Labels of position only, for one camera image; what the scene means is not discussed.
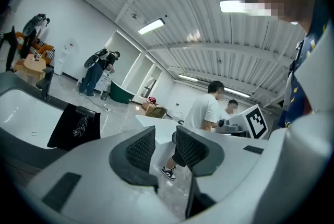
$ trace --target white pillar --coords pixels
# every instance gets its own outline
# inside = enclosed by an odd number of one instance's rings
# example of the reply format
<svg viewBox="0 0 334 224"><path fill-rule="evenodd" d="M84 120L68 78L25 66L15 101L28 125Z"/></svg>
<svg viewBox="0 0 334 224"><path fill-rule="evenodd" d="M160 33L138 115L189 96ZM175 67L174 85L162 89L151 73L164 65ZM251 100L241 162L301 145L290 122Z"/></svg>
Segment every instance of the white pillar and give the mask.
<svg viewBox="0 0 334 224"><path fill-rule="evenodd" d="M146 77L144 78L143 82L140 85L140 88L138 89L137 95L141 94L142 89L144 88L144 86L146 85L146 83L148 82L148 80L150 79L150 76L152 75L154 69L156 68L156 64L153 63L153 65L151 66L151 68L149 69Z"/></svg>
<svg viewBox="0 0 334 224"><path fill-rule="evenodd" d="M140 68L144 58L146 56L146 52L142 52L139 54L135 62L133 63L132 67L130 68L129 72L127 73L123 83L122 83L122 88L127 88L133 79L133 77L136 74L136 71Z"/></svg>

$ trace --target fluorescent light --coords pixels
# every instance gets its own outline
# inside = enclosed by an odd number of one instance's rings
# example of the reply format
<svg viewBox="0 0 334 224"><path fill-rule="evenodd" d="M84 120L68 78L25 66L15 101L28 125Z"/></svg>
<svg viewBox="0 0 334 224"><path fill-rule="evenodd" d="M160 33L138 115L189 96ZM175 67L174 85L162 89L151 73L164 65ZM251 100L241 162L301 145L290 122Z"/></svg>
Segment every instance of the fluorescent light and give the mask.
<svg viewBox="0 0 334 224"><path fill-rule="evenodd" d="M145 34L149 31L152 31L155 28L163 26L164 24L165 24L165 22L161 18L159 18L158 20L156 20L154 22L151 22L150 24L148 24L148 25L144 26L143 28L139 29L138 33Z"/></svg>
<svg viewBox="0 0 334 224"><path fill-rule="evenodd" d="M243 3L241 0L221 1L219 3L222 13L247 13L258 16L271 16L270 9L265 9L262 3Z"/></svg>
<svg viewBox="0 0 334 224"><path fill-rule="evenodd" d="M233 93L233 94L240 95L240 96L245 97L245 98L249 98L250 97L250 95L242 93L242 92L239 92L239 91L236 91L234 89L224 88L224 90L227 91L227 92Z"/></svg>
<svg viewBox="0 0 334 224"><path fill-rule="evenodd" d="M178 75L178 76L180 76L181 78L187 79L187 80L191 80L191 81L195 81L195 82L198 81L196 78L193 78L193 77L184 76L184 75Z"/></svg>

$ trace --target tiled floor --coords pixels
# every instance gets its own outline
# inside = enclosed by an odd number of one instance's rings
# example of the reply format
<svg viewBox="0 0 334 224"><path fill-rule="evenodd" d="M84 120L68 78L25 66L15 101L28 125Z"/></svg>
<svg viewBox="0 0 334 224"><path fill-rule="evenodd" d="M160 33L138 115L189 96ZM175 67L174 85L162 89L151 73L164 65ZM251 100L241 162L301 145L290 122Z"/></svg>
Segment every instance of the tiled floor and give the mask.
<svg viewBox="0 0 334 224"><path fill-rule="evenodd" d="M5 71L6 57L9 45L6 42L0 52L0 73ZM16 72L31 85L35 86L38 81L36 77ZM122 131L138 128L135 118L137 114L144 115L145 110L135 103L122 104L111 99L103 101L96 93L95 97L81 96L78 92L76 82L65 76L54 75L50 86L50 95L74 105L81 105L88 109L101 113L100 132L101 137L108 137ZM155 175L159 180L158 195L168 208L180 220L185 219L191 173L187 168L178 167L175 171L176 180L168 180L161 172L160 167L155 167Z"/></svg>

